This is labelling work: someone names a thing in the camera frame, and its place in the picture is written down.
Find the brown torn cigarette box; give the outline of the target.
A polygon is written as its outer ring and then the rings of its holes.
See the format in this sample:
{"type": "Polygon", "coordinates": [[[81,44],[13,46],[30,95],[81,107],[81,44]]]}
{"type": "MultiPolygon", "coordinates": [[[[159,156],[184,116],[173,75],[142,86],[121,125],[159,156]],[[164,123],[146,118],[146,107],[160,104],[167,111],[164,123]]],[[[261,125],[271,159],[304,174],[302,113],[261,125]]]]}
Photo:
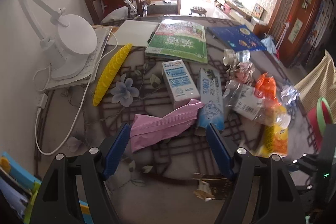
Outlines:
{"type": "Polygon", "coordinates": [[[197,198],[206,202],[225,200],[233,187],[232,182],[222,175],[193,173],[193,180],[198,183],[198,188],[194,190],[194,194],[197,198]]]}

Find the pink paper wrapper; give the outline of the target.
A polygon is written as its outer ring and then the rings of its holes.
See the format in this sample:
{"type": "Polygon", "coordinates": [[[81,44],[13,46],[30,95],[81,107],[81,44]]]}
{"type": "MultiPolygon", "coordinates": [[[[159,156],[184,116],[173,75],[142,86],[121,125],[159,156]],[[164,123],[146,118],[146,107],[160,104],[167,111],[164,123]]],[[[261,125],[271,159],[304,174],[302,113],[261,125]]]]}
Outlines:
{"type": "Polygon", "coordinates": [[[131,127],[131,151],[136,152],[154,145],[161,140],[170,139],[191,127],[198,117],[198,111],[204,106],[199,100],[191,99],[162,118],[137,114],[131,127]]]}

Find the red bin with green rim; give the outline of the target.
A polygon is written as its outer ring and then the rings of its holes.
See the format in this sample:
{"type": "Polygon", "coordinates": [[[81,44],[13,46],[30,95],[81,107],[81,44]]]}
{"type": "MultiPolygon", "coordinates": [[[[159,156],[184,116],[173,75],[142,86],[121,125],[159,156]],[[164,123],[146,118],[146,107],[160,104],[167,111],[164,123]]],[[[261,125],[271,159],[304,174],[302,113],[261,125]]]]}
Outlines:
{"type": "Polygon", "coordinates": [[[332,112],[328,101],[320,97],[315,107],[307,114],[315,136],[318,151],[321,149],[323,134],[327,124],[333,124],[332,112]]]}

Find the blue yellow toy bin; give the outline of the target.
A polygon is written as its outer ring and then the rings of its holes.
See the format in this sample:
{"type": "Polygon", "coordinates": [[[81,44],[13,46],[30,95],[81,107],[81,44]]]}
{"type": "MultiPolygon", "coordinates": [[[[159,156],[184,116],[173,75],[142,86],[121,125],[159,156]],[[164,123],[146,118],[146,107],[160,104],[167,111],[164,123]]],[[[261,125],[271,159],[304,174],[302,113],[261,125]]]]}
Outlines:
{"type": "Polygon", "coordinates": [[[1,156],[1,199],[13,209],[14,216],[29,223],[41,181],[23,169],[9,154],[1,156]]]}

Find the light blue flattened carton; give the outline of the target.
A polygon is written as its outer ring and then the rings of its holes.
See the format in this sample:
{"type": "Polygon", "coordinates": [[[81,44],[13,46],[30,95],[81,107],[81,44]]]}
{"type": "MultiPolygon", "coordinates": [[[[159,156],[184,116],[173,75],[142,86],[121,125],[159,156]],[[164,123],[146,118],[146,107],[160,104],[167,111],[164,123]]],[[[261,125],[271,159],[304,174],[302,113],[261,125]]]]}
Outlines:
{"type": "Polygon", "coordinates": [[[213,123],[219,131],[224,130],[224,105],[221,76],[213,69],[201,68],[198,77],[198,91],[204,106],[198,111],[194,134],[205,136],[206,128],[213,123]]]}

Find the crumpled silver blue wrapper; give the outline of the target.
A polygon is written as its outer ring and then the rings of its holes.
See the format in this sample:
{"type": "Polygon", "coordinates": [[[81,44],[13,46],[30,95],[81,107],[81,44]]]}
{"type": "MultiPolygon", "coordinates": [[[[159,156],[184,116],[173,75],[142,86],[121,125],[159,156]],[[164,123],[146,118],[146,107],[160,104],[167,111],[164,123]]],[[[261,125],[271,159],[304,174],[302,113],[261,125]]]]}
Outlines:
{"type": "Polygon", "coordinates": [[[299,95],[300,92],[294,86],[284,85],[281,88],[281,94],[280,94],[281,103],[283,105],[289,106],[297,100],[299,95]]]}

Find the white blue milk carton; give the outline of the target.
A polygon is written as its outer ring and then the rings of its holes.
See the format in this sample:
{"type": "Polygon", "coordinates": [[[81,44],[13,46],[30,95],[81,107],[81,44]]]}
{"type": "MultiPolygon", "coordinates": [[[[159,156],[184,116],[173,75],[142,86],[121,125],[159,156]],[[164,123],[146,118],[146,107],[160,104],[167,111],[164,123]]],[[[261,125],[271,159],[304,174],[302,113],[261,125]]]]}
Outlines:
{"type": "Polygon", "coordinates": [[[191,99],[200,99],[197,87],[182,60],[163,62],[162,77],[174,109],[187,105],[191,99]]]}

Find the beige checkered cloth on chair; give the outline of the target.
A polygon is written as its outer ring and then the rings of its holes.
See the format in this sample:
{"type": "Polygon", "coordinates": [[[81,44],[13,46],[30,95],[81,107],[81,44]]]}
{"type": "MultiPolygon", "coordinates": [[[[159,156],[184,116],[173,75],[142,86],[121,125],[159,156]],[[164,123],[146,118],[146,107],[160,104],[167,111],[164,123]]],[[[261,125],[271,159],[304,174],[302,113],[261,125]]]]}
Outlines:
{"type": "Polygon", "coordinates": [[[306,112],[317,106],[319,98],[325,98],[335,123],[336,73],[334,60],[328,51],[325,51],[321,62],[294,88],[299,92],[306,112]]]}

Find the orange plastic bag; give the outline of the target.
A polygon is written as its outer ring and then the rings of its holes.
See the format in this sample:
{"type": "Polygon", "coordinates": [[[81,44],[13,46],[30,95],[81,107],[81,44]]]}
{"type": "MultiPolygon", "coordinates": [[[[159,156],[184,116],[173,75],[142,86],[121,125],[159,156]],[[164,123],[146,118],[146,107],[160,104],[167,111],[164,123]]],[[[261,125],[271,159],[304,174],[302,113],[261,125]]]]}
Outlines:
{"type": "Polygon", "coordinates": [[[276,81],[273,76],[268,75],[268,73],[262,74],[255,85],[255,88],[262,92],[265,100],[271,106],[281,106],[281,102],[276,96],[276,81]]]}

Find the stack of papers under lamp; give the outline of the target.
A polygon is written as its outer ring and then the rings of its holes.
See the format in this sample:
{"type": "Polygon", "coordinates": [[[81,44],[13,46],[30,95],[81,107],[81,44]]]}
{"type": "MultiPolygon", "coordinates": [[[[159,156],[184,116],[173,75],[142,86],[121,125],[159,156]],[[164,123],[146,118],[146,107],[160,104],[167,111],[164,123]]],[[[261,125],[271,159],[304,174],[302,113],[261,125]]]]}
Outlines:
{"type": "Polygon", "coordinates": [[[86,61],[86,64],[84,65],[84,68],[81,70],[81,72],[70,79],[59,81],[50,79],[46,90],[67,88],[76,85],[85,85],[89,82],[91,74],[93,73],[94,66],[96,65],[97,60],[102,57],[104,48],[113,31],[112,26],[93,26],[93,28],[97,36],[97,47],[95,51],[88,56],[88,60],[86,61]]]}

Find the crumpled pink floral wrapper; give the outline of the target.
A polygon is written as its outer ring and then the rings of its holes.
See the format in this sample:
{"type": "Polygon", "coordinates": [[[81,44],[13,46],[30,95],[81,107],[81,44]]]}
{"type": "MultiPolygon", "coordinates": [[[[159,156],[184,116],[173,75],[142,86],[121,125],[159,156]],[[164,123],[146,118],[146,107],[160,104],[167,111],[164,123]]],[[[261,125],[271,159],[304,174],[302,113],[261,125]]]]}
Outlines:
{"type": "Polygon", "coordinates": [[[231,65],[227,72],[230,80],[235,80],[241,84],[252,85],[254,71],[254,64],[247,61],[231,65]]]}

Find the white notebook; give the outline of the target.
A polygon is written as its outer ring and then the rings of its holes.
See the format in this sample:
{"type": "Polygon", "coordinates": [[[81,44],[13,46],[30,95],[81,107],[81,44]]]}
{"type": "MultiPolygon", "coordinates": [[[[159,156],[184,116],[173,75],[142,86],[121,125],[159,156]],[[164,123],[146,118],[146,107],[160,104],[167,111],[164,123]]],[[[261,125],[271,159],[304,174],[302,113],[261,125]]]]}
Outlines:
{"type": "Polygon", "coordinates": [[[120,27],[114,27],[119,46],[131,43],[134,47],[146,48],[152,33],[159,26],[155,22],[126,20],[120,27]]]}

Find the green cover book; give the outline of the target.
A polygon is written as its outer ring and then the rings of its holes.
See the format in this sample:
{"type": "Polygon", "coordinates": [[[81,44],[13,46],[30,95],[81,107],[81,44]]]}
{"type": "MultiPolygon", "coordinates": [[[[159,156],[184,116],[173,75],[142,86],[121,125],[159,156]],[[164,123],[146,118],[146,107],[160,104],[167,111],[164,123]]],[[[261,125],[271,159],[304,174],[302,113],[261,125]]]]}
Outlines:
{"type": "Polygon", "coordinates": [[[145,54],[206,64],[205,27],[185,20],[165,19],[150,38],[145,54]]]}

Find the blue cover book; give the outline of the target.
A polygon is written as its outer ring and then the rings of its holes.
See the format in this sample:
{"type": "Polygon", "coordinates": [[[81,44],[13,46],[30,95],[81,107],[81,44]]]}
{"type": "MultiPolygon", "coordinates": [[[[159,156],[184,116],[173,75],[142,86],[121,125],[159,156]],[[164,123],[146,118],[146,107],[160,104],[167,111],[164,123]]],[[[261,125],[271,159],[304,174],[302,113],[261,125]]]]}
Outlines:
{"type": "Polygon", "coordinates": [[[207,31],[235,52],[266,51],[266,46],[247,26],[207,27],[207,31]]]}

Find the low tv cabinet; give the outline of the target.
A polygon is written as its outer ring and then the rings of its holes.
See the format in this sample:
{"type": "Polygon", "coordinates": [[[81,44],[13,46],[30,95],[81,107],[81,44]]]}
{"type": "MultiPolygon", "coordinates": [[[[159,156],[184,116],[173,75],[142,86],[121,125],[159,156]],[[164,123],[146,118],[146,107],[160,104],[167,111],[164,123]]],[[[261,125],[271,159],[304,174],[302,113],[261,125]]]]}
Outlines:
{"type": "Polygon", "coordinates": [[[215,0],[216,6],[231,19],[236,20],[248,27],[257,36],[263,36],[269,31],[268,24],[262,20],[254,18],[249,11],[237,6],[230,0],[215,0]]]}

